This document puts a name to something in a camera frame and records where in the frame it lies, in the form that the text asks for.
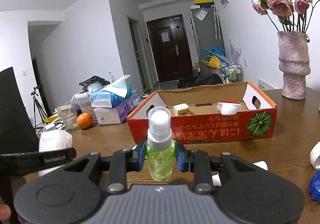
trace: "white wall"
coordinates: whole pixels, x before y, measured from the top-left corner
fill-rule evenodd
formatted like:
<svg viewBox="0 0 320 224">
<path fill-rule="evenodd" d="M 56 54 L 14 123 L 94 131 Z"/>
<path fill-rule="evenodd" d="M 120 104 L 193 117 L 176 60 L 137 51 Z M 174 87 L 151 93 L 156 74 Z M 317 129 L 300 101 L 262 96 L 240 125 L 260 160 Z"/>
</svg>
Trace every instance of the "white wall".
<svg viewBox="0 0 320 224">
<path fill-rule="evenodd" d="M 69 101 L 81 91 L 79 82 L 93 75 L 109 81 L 109 71 L 115 79 L 124 75 L 109 0 L 79 0 L 64 12 L 64 22 L 33 46 L 52 108 Z"/>
<path fill-rule="evenodd" d="M 140 22 L 146 54 L 145 61 L 147 61 L 150 71 L 150 73 L 145 72 L 146 80 L 148 80 L 147 75 L 149 74 L 151 76 L 151 79 L 149 79 L 151 85 L 155 84 L 158 79 L 150 45 L 145 42 L 145 39 L 149 37 L 142 11 L 138 8 L 138 4 L 134 3 L 132 0 L 109 0 L 109 2 L 123 72 L 124 74 L 131 74 L 131 77 L 128 78 L 127 82 L 132 84 L 133 89 L 138 90 L 138 94 L 143 94 L 138 66 L 134 55 L 128 17 Z"/>
<path fill-rule="evenodd" d="M 244 78 L 258 84 L 258 78 L 276 88 L 282 88 L 283 74 L 279 70 L 279 47 L 277 31 L 268 16 L 258 15 L 252 8 L 252 0 L 229 0 L 230 3 L 223 8 L 220 1 L 215 1 L 222 27 L 222 34 L 226 54 L 230 54 L 229 39 L 236 48 L 241 48 L 241 64 L 244 58 L 248 66 L 244 67 Z M 268 11 L 279 30 L 282 29 L 278 18 Z M 310 37 L 309 55 L 311 74 L 307 76 L 307 86 L 320 91 L 320 38 L 318 22 L 320 20 L 320 5 L 314 10 L 307 34 Z"/>
<path fill-rule="evenodd" d="M 63 12 L 24 10 L 0 13 L 0 71 L 13 67 L 23 104 L 34 125 L 33 100 L 30 93 L 36 86 L 36 79 L 29 49 L 29 21 L 63 21 Z M 22 71 L 26 71 L 27 75 L 23 77 Z M 37 123 L 40 123 L 41 119 L 37 113 L 36 117 Z"/>
<path fill-rule="evenodd" d="M 192 62 L 199 62 L 195 36 L 193 34 L 192 26 L 190 24 L 191 20 L 189 15 L 190 6 L 194 4 L 195 3 L 193 1 L 187 1 L 187 2 L 181 2 L 181 3 L 156 7 L 153 9 L 143 11 L 143 16 L 145 21 L 148 22 L 158 18 L 182 14 L 183 21 L 187 31 L 187 38 L 188 38 Z"/>
</svg>

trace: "flower vase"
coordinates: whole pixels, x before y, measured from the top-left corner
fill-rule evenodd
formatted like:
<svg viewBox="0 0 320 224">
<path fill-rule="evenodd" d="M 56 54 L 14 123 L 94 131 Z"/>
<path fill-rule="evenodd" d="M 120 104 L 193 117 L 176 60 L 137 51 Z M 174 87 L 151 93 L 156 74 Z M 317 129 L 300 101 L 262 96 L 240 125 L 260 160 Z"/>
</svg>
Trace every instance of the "flower vase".
<svg viewBox="0 0 320 224">
<path fill-rule="evenodd" d="M 310 74 L 307 35 L 278 32 L 279 69 L 283 72 L 282 95 L 293 100 L 306 98 L 306 75 Z"/>
</svg>

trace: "door frame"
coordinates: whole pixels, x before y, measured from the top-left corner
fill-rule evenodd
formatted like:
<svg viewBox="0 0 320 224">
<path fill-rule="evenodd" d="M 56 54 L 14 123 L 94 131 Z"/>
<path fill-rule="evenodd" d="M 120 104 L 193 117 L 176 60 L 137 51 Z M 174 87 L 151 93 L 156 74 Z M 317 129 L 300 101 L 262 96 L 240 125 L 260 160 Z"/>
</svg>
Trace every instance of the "door frame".
<svg viewBox="0 0 320 224">
<path fill-rule="evenodd" d="M 172 15 L 172 16 L 168 16 L 168 17 L 162 17 L 162 18 L 157 18 L 157 19 L 154 19 L 154 20 L 146 21 L 153 57 L 156 57 L 156 54 L 155 54 L 154 41 L 152 39 L 152 35 L 151 35 L 151 32 L 150 32 L 150 24 L 153 23 L 153 22 L 161 21 L 161 20 L 174 19 L 175 17 L 179 17 L 180 20 L 181 20 L 181 25 L 182 25 L 184 37 L 185 37 L 185 39 L 187 41 L 187 51 L 189 51 L 190 58 L 191 58 L 191 65 L 192 65 L 192 57 L 191 57 L 191 52 L 190 52 L 190 47 L 189 47 L 189 41 L 188 41 L 187 31 L 186 31 L 186 27 L 185 27 L 185 24 L 184 24 L 184 20 L 183 20 L 182 14 L 177 14 L 177 15 Z"/>
<path fill-rule="evenodd" d="M 143 40 L 143 36 L 142 36 L 140 21 L 135 18 L 132 18 L 128 15 L 127 15 L 127 21 L 128 21 L 128 28 L 129 28 L 130 35 L 131 35 L 130 22 L 133 24 L 133 27 L 134 27 L 135 38 L 136 38 L 137 45 L 138 45 L 138 51 L 140 54 L 143 76 L 146 81 L 147 90 L 152 90 L 153 84 L 152 84 L 152 80 L 151 80 L 151 74 L 150 74 L 150 70 L 149 70 L 146 49 L 144 46 L 144 40 Z"/>
<path fill-rule="evenodd" d="M 49 103 L 48 103 L 48 99 L 47 99 L 47 96 L 46 96 L 45 91 L 44 91 L 44 85 L 42 83 L 42 79 L 41 79 L 41 75 L 40 75 L 40 71 L 39 71 L 39 65 L 38 65 L 38 61 L 37 61 L 37 57 L 36 56 L 31 58 L 31 63 L 33 63 L 33 61 L 35 61 L 36 65 L 37 65 L 37 74 L 39 76 L 40 85 L 41 85 L 41 88 L 42 88 L 42 91 L 43 91 L 43 94 L 44 94 L 44 99 L 45 99 L 45 102 L 46 102 L 49 110 L 47 110 L 46 106 L 44 105 L 44 101 L 42 100 L 41 96 L 39 96 L 39 97 L 41 99 L 41 102 L 42 102 L 43 109 L 44 109 L 45 113 L 47 114 L 48 117 L 50 117 L 52 115 L 52 113 L 50 111 L 50 106 L 49 106 Z"/>
</svg>

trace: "wall outlet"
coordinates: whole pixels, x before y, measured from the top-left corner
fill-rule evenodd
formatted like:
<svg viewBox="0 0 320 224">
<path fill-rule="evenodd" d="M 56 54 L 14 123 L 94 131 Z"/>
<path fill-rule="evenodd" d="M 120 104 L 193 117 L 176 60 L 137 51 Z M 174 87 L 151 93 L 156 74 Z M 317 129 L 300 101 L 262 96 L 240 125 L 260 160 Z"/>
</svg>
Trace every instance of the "wall outlet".
<svg viewBox="0 0 320 224">
<path fill-rule="evenodd" d="M 275 90 L 276 89 L 275 87 L 273 87 L 272 85 L 266 83 L 265 81 L 263 81 L 261 79 L 258 79 L 258 87 L 262 91 Z"/>
</svg>

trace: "floor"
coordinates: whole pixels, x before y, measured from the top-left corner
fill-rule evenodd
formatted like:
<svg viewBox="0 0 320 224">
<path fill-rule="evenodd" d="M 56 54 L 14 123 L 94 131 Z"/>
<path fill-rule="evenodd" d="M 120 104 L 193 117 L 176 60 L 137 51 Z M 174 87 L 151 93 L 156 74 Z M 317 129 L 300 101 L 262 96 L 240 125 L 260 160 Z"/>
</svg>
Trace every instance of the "floor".
<svg viewBox="0 0 320 224">
<path fill-rule="evenodd" d="M 161 83 L 156 83 L 153 87 L 153 91 L 158 91 L 158 90 L 174 90 L 178 88 L 178 83 L 179 80 L 176 81 L 170 81 L 170 82 L 161 82 Z"/>
</svg>

